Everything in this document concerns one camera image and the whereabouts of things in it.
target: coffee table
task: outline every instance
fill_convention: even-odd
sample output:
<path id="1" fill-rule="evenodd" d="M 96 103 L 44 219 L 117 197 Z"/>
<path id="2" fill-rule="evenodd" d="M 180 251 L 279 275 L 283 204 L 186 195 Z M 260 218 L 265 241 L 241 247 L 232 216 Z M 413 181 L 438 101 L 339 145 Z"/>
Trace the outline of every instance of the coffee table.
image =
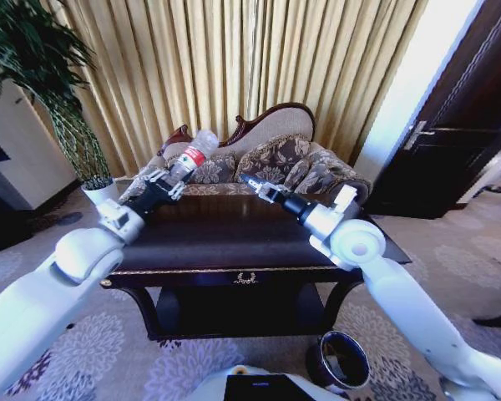
<path id="1" fill-rule="evenodd" d="M 346 215 L 372 221 L 356 205 Z M 294 216 L 255 195 L 184 196 L 153 213 L 101 285 L 137 302 L 151 340 L 323 334 L 363 278 L 360 269 L 334 266 L 309 235 Z M 411 261 L 386 241 L 386 257 Z M 324 305 L 316 282 L 336 283 Z M 161 287 L 156 304 L 146 287 Z"/>

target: table drawer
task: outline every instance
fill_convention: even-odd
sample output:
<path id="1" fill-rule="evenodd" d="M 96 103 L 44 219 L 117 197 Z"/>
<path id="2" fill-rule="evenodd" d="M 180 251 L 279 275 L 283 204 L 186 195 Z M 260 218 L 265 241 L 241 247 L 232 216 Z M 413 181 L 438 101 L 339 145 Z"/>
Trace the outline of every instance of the table drawer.
<path id="1" fill-rule="evenodd" d="M 335 266 L 271 267 L 243 269 L 204 269 L 189 271 L 114 272 L 102 281 L 103 287 L 163 287 L 163 286 L 241 286 L 282 284 L 283 282 L 339 282 L 361 275 L 358 270 L 345 272 Z"/>

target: green leaves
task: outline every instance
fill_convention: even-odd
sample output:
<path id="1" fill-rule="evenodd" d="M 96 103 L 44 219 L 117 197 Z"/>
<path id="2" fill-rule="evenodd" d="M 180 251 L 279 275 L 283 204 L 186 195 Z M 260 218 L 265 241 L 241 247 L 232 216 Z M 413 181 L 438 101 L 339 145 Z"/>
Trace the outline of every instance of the green leaves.
<path id="1" fill-rule="evenodd" d="M 0 0 L 0 86 L 11 79 L 42 100 L 79 105 L 73 86 L 87 82 L 71 68 L 93 67 L 91 53 L 39 0 Z"/>

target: red bottle label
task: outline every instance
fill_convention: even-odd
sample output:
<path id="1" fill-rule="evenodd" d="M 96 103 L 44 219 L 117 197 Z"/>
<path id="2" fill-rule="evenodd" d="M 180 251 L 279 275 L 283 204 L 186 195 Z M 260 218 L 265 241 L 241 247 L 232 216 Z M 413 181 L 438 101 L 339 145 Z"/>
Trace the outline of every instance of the red bottle label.
<path id="1" fill-rule="evenodd" d="M 184 150 L 184 154 L 188 155 L 195 162 L 197 167 L 202 165 L 202 163 L 204 163 L 206 160 L 202 152 L 191 146 L 188 146 L 187 149 Z"/>

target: robotic arm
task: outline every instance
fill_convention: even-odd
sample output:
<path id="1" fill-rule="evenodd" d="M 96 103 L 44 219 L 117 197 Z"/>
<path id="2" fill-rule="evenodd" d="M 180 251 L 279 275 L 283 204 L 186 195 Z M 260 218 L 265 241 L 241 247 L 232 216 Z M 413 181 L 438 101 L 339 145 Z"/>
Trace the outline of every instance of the robotic arm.
<path id="1" fill-rule="evenodd" d="M 65 330 L 100 280 L 119 266 L 122 248 L 137 238 L 146 216 L 181 197 L 189 176 L 172 185 L 168 171 L 155 170 L 145 177 L 146 188 L 137 198 L 124 205 L 106 200 L 97 207 L 102 227 L 69 232 L 38 268 L 0 294 L 0 396 Z"/>
<path id="2" fill-rule="evenodd" d="M 397 262 L 382 257 L 386 241 L 375 225 L 342 221 L 356 196 L 345 185 L 333 207 L 286 188 L 242 175 L 256 194 L 279 203 L 311 232 L 310 243 L 338 266 L 362 269 L 367 290 L 408 341 L 439 371 L 443 391 L 455 400 L 501 399 L 501 359 L 466 344 L 456 327 Z"/>

